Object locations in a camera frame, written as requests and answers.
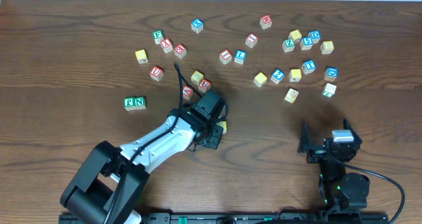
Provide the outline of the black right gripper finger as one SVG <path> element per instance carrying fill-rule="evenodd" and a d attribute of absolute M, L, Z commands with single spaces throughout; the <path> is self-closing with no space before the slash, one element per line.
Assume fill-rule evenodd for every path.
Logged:
<path fill-rule="evenodd" d="M 353 130 L 347 119 L 343 120 L 344 130 L 349 130 L 355 139 L 359 139 L 357 133 Z"/>
<path fill-rule="evenodd" d="M 310 140 L 309 140 L 307 125 L 303 123 L 302 128 L 301 128 L 299 144 L 297 147 L 297 153 L 307 153 L 309 150 L 309 146 L 310 146 Z"/>

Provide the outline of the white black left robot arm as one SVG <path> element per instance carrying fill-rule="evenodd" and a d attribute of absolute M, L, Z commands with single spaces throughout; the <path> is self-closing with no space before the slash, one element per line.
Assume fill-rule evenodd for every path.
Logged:
<path fill-rule="evenodd" d="M 60 198 L 83 223 L 141 223 L 135 211 L 151 172 L 191 144 L 215 150 L 228 112 L 226 102 L 206 92 L 198 102 L 172 109 L 166 121 L 134 142 L 115 147 L 107 141 L 89 153 Z"/>

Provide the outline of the blue T block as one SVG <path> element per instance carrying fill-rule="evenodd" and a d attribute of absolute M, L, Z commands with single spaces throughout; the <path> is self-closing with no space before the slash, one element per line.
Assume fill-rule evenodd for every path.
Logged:
<path fill-rule="evenodd" d="M 316 64 L 313 60 L 308 60 L 302 64 L 301 69 L 304 74 L 310 74 L 316 69 Z"/>

